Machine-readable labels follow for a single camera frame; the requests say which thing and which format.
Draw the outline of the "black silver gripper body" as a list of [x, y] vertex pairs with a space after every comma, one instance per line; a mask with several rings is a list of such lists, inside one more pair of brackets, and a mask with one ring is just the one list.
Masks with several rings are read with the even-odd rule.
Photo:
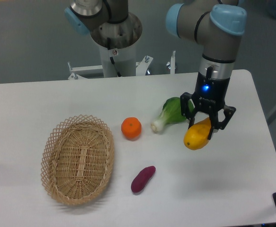
[[234, 114], [234, 107], [225, 104], [225, 96], [230, 82], [234, 60], [219, 60], [202, 56], [192, 102], [195, 108], [192, 115], [201, 112], [209, 114], [224, 110], [227, 117]]

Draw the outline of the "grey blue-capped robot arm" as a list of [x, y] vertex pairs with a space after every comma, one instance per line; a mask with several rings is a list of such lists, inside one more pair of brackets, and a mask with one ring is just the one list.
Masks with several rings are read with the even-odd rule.
[[[72, 0], [64, 11], [71, 26], [99, 46], [105, 77], [135, 76], [135, 46], [142, 35], [126, 0]], [[166, 14], [167, 31], [203, 46], [194, 93], [181, 95], [181, 113], [195, 125], [198, 112], [209, 116], [208, 136], [226, 127], [235, 108], [225, 95], [245, 32], [247, 13], [238, 0], [195, 0], [175, 4]]]

